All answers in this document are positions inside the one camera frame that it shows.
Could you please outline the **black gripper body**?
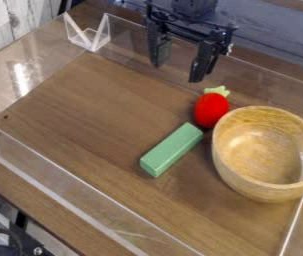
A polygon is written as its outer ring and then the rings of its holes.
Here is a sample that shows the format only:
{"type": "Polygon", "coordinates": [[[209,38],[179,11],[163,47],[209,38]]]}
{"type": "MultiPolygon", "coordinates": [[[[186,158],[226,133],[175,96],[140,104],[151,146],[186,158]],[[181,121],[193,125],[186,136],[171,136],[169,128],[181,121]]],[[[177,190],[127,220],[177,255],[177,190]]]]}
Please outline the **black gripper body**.
{"type": "Polygon", "coordinates": [[[170,37],[198,44],[210,40],[219,46],[219,53],[229,55],[233,34],[238,25],[217,12],[218,0],[146,0],[147,21],[166,27],[170,37]]]}

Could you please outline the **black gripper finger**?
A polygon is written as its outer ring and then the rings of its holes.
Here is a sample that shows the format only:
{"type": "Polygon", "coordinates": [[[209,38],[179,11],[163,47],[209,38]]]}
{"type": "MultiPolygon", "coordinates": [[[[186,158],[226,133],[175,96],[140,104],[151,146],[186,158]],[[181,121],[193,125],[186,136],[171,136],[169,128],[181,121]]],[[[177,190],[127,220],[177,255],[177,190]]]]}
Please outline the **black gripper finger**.
{"type": "Polygon", "coordinates": [[[159,68],[171,56],[173,41],[166,27],[155,21],[147,21],[147,40],[151,64],[159,68]]]}
{"type": "Polygon", "coordinates": [[[219,46],[210,41],[202,41],[198,47],[198,55],[194,58],[190,71],[190,83],[199,83],[205,76],[213,72],[219,54],[219,46]]]}

